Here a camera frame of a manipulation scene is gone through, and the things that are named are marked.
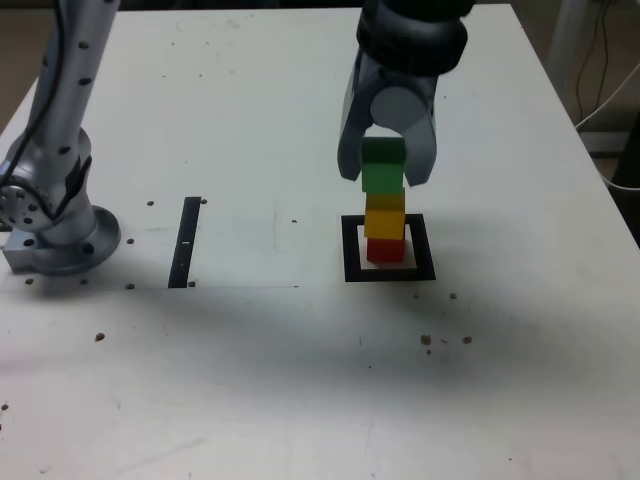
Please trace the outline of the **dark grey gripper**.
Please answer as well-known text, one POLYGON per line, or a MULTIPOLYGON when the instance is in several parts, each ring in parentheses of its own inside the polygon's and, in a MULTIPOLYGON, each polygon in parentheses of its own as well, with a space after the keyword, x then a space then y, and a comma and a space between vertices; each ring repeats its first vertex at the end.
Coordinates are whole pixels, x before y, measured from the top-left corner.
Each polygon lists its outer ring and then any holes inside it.
POLYGON ((432 102, 437 82, 438 77, 416 77, 385 68, 359 49, 341 115, 337 147, 341 177, 358 178, 362 140, 374 122, 404 140, 407 183, 411 187, 427 183, 437 155, 432 102))

